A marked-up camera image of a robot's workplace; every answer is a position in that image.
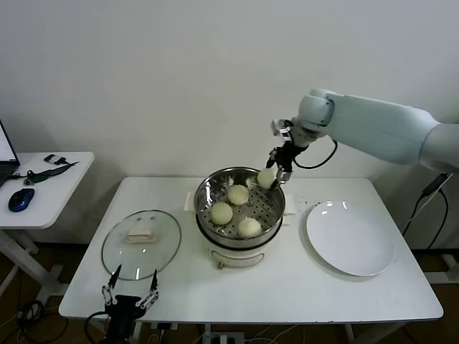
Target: steamed bun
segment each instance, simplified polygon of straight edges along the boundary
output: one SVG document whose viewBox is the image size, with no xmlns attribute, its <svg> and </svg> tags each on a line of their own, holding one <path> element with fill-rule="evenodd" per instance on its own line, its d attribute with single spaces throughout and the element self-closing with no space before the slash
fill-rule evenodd
<svg viewBox="0 0 459 344">
<path fill-rule="evenodd" d="M 234 185 L 228 191 L 228 199 L 231 203 L 235 204 L 236 206 L 241 206 L 249 200 L 249 191 L 245 186 L 242 185 Z"/>
<path fill-rule="evenodd" d="M 257 175 L 257 181 L 262 188 L 271 188 L 275 180 L 274 172 L 271 168 L 261 170 Z"/>
<path fill-rule="evenodd" d="M 251 217 L 243 219 L 237 227 L 237 235 L 240 238 L 253 238 L 261 234 L 261 224 Z"/>
<path fill-rule="evenodd" d="M 231 207 L 223 202 L 216 203 L 210 209 L 210 219 L 215 224 L 227 224 L 232 219 Z"/>
</svg>

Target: white plate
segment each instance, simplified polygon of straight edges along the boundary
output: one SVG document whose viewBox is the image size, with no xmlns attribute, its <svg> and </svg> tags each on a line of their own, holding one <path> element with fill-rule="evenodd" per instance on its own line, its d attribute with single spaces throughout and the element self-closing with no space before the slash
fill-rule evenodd
<svg viewBox="0 0 459 344">
<path fill-rule="evenodd" d="M 374 276 L 392 261 L 389 230 L 375 214 L 349 202 L 317 205 L 306 228 L 317 253 L 335 268 L 356 276 Z"/>
</svg>

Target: white table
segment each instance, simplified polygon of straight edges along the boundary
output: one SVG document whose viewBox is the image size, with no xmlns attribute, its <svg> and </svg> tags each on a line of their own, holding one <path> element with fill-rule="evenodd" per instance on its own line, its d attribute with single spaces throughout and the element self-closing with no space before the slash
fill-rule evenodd
<svg viewBox="0 0 459 344">
<path fill-rule="evenodd" d="M 62 265 L 55 265 L 50 272 L 45 270 L 29 253 L 36 254 L 37 246 L 22 229 L 44 229 L 56 221 L 65 204 L 77 188 L 91 163 L 94 154 L 91 152 L 61 152 L 67 161 L 79 161 L 63 174 L 51 177 L 46 181 L 29 186 L 35 189 L 35 195 L 30 205 L 19 213 L 8 209 L 11 195 L 24 186 L 24 179 L 9 180 L 0 186 L 0 251 L 16 265 L 7 275 L 0 286 L 0 295 L 8 287 L 18 269 L 24 270 L 38 283 L 42 289 L 37 300 L 46 305 L 51 295 L 64 295 L 67 285 L 57 281 L 62 271 Z M 26 175 L 28 170 L 35 173 L 53 169 L 50 163 L 43 161 L 49 153 L 19 153 L 18 159 L 21 166 L 16 173 Z"/>
<path fill-rule="evenodd" d="M 411 320 L 436 319 L 443 309 L 372 184 L 364 178 L 294 178 L 283 186 L 297 214 L 289 216 L 266 258 L 246 269 L 218 270 L 204 249 L 194 214 L 184 211 L 200 178 L 126 178 L 114 196 L 60 304 L 64 317 L 103 310 L 108 282 L 100 258 L 110 229 L 136 211 L 159 209 L 181 225 L 182 241 L 159 276 L 159 299 L 141 319 L 170 323 L 387 323 L 382 332 L 357 338 L 374 343 Z M 375 277 L 353 277 L 327 265 L 305 234 L 308 211 L 322 201 L 366 204 L 389 225 L 394 259 Z M 118 280 L 116 294 L 144 296 L 150 279 Z"/>
</svg>

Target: computer mouse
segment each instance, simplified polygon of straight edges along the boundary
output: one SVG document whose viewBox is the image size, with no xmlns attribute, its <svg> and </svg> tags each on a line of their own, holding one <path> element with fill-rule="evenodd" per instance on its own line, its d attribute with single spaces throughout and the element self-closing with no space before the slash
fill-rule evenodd
<svg viewBox="0 0 459 344">
<path fill-rule="evenodd" d="M 30 201 L 34 198 L 35 190 L 33 188 L 23 188 L 13 193 L 8 202 L 8 209 L 17 213 L 23 211 L 29 206 Z"/>
</svg>

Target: white wall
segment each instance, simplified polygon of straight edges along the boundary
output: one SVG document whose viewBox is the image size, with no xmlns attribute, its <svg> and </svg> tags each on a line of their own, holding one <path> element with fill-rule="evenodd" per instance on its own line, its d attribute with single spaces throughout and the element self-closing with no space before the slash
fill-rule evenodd
<svg viewBox="0 0 459 344">
<path fill-rule="evenodd" d="M 40 235 L 86 242 L 126 175 L 261 167 L 278 143 L 271 119 L 294 116 L 314 87 L 457 122 L 458 11 L 453 0 L 1 1 L 0 118 L 17 150 L 96 155 Z M 321 139 L 301 161 L 331 147 Z M 340 146 L 296 176 L 367 176 L 402 223 L 434 174 Z M 457 220 L 440 241 L 454 244 Z M 414 226 L 414 246 L 427 227 Z"/>
</svg>

